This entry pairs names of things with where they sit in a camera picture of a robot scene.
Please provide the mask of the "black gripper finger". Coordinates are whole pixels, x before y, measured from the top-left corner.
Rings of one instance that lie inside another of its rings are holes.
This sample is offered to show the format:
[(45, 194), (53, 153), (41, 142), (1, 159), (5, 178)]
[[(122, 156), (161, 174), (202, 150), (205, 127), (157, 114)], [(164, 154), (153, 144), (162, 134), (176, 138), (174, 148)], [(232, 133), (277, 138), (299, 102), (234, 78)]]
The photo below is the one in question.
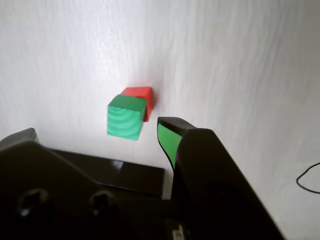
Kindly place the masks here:
[(3, 240), (116, 240), (112, 195), (37, 141), (33, 128), (0, 142)]
[(157, 138), (172, 170), (171, 200), (185, 238), (281, 240), (283, 235), (215, 132), (179, 117), (157, 119)]

